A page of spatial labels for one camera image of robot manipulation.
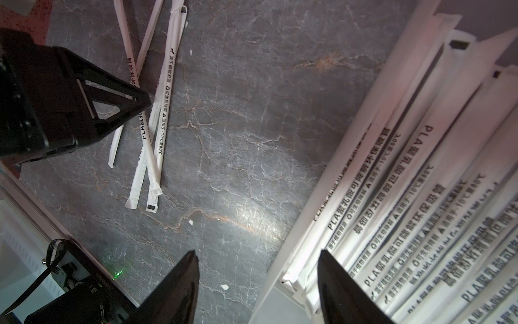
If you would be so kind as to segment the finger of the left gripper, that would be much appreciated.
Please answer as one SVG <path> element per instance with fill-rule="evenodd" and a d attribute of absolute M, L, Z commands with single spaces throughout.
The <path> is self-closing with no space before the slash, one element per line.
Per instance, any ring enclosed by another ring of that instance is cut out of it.
<path fill-rule="evenodd" d="M 151 106 L 145 90 L 127 83 L 63 47 L 54 52 L 76 102 L 68 121 L 75 143 L 90 146 Z M 116 107 L 118 112 L 102 119 L 94 104 Z"/>

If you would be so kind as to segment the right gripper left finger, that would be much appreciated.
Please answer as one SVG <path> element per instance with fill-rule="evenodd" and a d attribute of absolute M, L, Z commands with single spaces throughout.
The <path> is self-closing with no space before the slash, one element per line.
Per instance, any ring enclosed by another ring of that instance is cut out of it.
<path fill-rule="evenodd" d="M 193 323 L 199 281 L 199 259 L 189 251 L 125 322 Z"/>

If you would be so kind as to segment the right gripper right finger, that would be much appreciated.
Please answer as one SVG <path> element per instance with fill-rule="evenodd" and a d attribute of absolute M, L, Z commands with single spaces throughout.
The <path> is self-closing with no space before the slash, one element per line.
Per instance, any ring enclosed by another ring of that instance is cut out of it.
<path fill-rule="evenodd" d="M 393 324 L 325 250 L 318 259 L 318 291 L 325 323 Z"/>

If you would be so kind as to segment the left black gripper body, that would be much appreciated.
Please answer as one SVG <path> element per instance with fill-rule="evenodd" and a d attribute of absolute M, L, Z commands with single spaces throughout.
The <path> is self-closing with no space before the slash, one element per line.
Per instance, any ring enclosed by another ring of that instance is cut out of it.
<path fill-rule="evenodd" d="M 75 151 L 77 108 L 57 51 L 1 29 L 1 161 L 20 164 Z"/>

